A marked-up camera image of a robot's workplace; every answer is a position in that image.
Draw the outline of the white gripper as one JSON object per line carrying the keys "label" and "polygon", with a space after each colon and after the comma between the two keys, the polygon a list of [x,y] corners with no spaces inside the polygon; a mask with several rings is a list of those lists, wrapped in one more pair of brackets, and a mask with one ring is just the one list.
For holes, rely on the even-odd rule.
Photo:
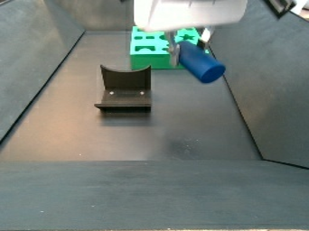
{"label": "white gripper", "polygon": [[[177,66],[179,45],[173,30],[235,23],[243,17],[246,5],[247,0],[133,0],[133,22],[145,32],[167,32],[169,64]],[[204,50],[214,28],[200,28],[198,33],[196,45]]]}

